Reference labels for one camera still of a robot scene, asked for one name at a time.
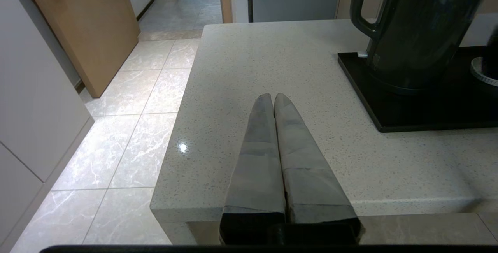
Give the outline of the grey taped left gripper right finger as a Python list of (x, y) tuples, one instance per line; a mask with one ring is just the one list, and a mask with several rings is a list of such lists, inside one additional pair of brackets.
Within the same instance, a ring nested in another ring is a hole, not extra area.
[(362, 224), (294, 103), (274, 103), (290, 244), (357, 245)]

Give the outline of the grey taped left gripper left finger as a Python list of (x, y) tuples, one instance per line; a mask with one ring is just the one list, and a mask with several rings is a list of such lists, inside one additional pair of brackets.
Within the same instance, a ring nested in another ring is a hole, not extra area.
[(284, 193), (272, 97), (265, 93), (251, 108), (226, 191), (220, 241), (225, 245), (266, 244), (268, 231), (285, 223)]

